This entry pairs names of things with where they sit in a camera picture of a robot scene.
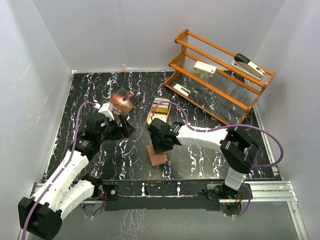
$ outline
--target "white box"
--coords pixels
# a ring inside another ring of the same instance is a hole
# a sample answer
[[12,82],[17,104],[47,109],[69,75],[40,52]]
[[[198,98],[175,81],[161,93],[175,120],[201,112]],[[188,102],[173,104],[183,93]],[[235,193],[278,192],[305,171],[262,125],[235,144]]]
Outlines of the white box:
[[208,77],[213,77],[216,72],[217,67],[204,63],[202,61],[196,61],[195,65],[193,66],[193,70],[197,73],[206,75]]

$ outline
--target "orange wooden rack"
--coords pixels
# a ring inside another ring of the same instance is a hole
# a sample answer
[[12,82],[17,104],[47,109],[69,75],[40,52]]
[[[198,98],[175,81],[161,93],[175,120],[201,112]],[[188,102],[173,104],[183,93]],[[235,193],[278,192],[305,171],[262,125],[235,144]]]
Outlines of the orange wooden rack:
[[[169,66],[175,71],[164,85],[226,125],[238,124],[245,119],[276,74],[276,72],[259,66],[265,71],[265,76],[262,80],[255,79],[231,65],[235,53],[189,32],[188,29],[178,34],[174,42],[181,44],[181,49],[179,54],[169,63]],[[213,78],[195,72],[193,65],[196,61],[216,66],[217,70]],[[188,76],[213,91],[221,102],[229,106],[232,105],[233,117],[231,118],[230,111],[227,114],[224,104],[218,104],[218,107],[211,109],[200,105],[195,102],[195,99],[191,99],[173,88],[180,74]]]

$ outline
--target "table surface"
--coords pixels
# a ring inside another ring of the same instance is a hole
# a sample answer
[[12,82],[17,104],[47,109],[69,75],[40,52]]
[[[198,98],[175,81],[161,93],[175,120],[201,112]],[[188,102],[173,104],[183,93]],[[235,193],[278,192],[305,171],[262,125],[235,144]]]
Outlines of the table surface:
[[[127,117],[128,122],[135,127],[136,131],[130,138],[106,141],[78,177],[90,173],[103,180],[224,179],[229,165],[221,152],[195,145],[175,146],[173,150],[167,152],[168,162],[166,164],[151,166],[147,153],[147,146],[151,144],[151,139],[146,119],[154,98],[167,98],[179,104],[186,110],[188,120],[194,126],[214,128],[223,125],[183,97],[165,88],[164,82],[171,74],[173,74],[171,71],[75,74],[72,78],[54,149],[42,182],[45,182],[56,170],[72,143],[75,116],[80,105],[87,101],[103,104],[121,87],[141,98]],[[85,126],[86,116],[93,111],[92,106],[82,109],[80,129]],[[168,123],[182,120],[182,113],[172,107]],[[253,110],[242,123],[258,126]],[[259,164],[270,163],[261,133],[251,129],[248,129],[247,132],[260,146],[256,161]],[[271,167],[255,168],[249,177],[274,179],[274,174]]]
[[298,240],[287,202],[252,202],[232,220],[204,209],[106,211],[91,221],[77,207],[55,240]]

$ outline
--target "wooden block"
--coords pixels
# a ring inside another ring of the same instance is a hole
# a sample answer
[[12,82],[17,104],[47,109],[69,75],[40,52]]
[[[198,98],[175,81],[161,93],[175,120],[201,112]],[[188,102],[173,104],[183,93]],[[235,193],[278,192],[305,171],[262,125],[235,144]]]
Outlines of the wooden block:
[[165,164],[168,161],[166,153],[155,153],[154,147],[152,145],[147,146],[146,150],[149,154],[152,167]]

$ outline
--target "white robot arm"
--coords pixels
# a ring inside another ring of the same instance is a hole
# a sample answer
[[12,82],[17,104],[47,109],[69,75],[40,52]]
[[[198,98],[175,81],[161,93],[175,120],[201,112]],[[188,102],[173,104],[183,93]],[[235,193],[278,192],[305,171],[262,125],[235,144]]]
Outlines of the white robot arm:
[[70,148],[51,177],[31,198],[23,197],[18,204],[20,227],[27,224],[26,230],[40,238],[53,239],[62,221],[75,207],[98,195],[102,181],[89,174],[70,190],[69,187],[100,150],[101,144],[106,140],[128,138],[135,131],[123,115],[118,116],[120,124],[117,124],[111,103],[105,103],[101,108],[99,104],[94,107],[99,111],[92,113],[86,127],[78,132],[75,148]]
[[163,153],[173,149],[174,145],[197,145],[221,151],[230,166],[221,195],[234,198],[251,171],[259,151],[258,144],[243,128],[212,132],[207,132],[209,128],[191,128],[183,122],[174,122],[170,126],[155,118],[148,127],[154,151]]

